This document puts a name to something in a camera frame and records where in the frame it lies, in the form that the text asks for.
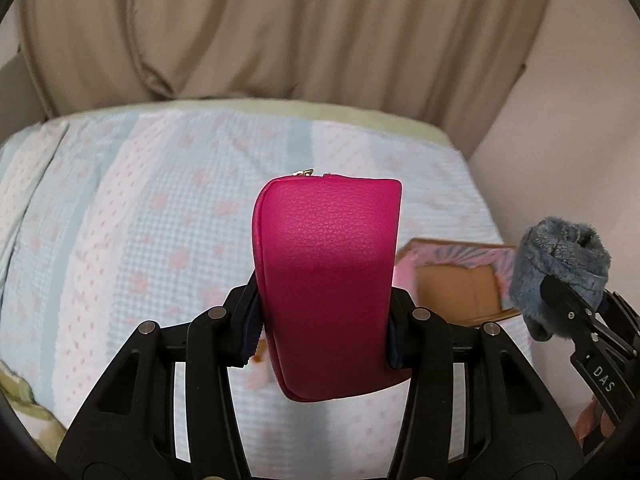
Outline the right hand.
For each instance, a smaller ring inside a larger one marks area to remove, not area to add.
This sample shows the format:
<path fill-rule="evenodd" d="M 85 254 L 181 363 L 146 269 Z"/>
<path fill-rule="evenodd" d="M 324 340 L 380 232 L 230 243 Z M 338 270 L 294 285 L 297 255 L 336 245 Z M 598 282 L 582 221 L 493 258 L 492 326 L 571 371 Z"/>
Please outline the right hand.
<path fill-rule="evenodd" d="M 573 427 L 574 436 L 583 448 L 585 440 L 590 434 L 596 434 L 602 438 L 609 438 L 614 434 L 617 426 L 608 417 L 599 400 L 593 396 L 587 406 L 580 412 Z"/>

